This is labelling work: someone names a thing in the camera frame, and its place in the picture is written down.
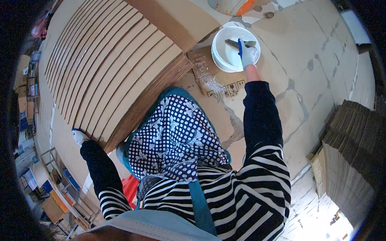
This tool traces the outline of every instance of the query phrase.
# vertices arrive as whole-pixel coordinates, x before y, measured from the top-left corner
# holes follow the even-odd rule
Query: teal apron trim
[[[149,110],[147,111],[146,115],[144,116],[144,118],[142,119],[142,122],[141,124],[139,124],[139,128],[132,132],[127,141],[123,142],[122,143],[122,146],[121,147],[118,147],[117,148],[117,151],[119,152],[122,152],[122,155],[120,155],[118,157],[118,160],[129,170],[129,172],[138,180],[140,180],[140,178],[134,174],[134,172],[132,171],[131,169],[131,166],[129,164],[128,161],[126,161],[127,159],[127,155],[125,154],[125,147],[128,147],[131,143],[131,141],[133,140],[133,137],[134,135],[139,132],[140,129],[144,128],[144,126],[146,125],[146,123],[148,122],[148,120],[150,119],[150,117],[153,115],[153,113],[156,111],[156,108],[157,106],[159,105],[159,103],[161,102],[161,100],[163,100],[164,98],[170,96],[170,95],[173,95],[173,94],[176,94],[176,95],[179,95],[179,96],[182,96],[182,97],[185,97],[185,98],[188,98],[190,101],[192,101],[193,103],[195,103],[202,111],[202,113],[205,115],[208,123],[210,124],[210,126],[212,127],[213,129],[213,132],[215,133],[215,135],[217,136],[217,133],[216,133],[216,130],[215,130],[215,127],[213,126],[213,124],[210,122],[209,118],[207,117],[207,115],[205,114],[204,110],[201,108],[201,106],[199,105],[199,103],[189,94],[189,92],[187,92],[186,90],[184,90],[183,88],[181,87],[176,87],[176,86],[171,86],[171,87],[168,87],[166,88],[161,94],[160,96],[158,97],[158,99],[153,103],[153,105],[149,108]],[[228,157],[228,164],[231,164],[232,163],[232,158],[230,157],[230,153],[227,151],[227,150],[224,150],[225,154],[227,155]]]
[[[192,197],[193,213],[196,227],[217,236],[215,223],[209,211],[207,200],[198,180],[189,182],[190,196]]]

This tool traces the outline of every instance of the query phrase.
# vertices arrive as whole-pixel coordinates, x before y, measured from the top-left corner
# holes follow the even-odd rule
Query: brush
[[[229,46],[232,46],[234,48],[239,49],[239,43],[230,39],[225,40],[225,43],[228,44]],[[255,41],[244,41],[244,44],[246,47],[255,47],[256,42]]]

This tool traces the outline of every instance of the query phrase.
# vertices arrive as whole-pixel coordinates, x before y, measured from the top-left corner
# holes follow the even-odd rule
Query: face mask
[[[112,226],[131,233],[140,234],[160,241],[219,241],[216,236],[194,226],[180,216],[156,210],[133,210],[125,212],[100,227]]]

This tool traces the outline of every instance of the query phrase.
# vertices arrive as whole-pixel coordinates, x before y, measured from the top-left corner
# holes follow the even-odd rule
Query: woman
[[[141,181],[140,210],[131,211],[103,149],[73,130],[108,220],[76,240],[273,240],[281,234],[291,202],[281,122],[254,65],[256,49],[239,39],[239,51],[247,77],[243,167],[231,169],[198,103],[183,89],[168,88],[117,149]]]

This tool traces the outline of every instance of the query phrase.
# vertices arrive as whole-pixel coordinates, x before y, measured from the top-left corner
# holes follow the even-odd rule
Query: white work glove
[[[253,64],[253,66],[255,66],[257,49],[254,47],[245,46],[244,41],[242,39],[239,39],[238,42],[239,42],[239,55],[241,57],[243,70],[245,70],[245,67],[247,65]]]
[[[82,146],[82,141],[84,139],[87,139],[87,140],[90,139],[86,134],[84,134],[84,132],[81,129],[72,128],[71,132],[73,133],[73,138],[74,138],[75,142],[79,146]]]

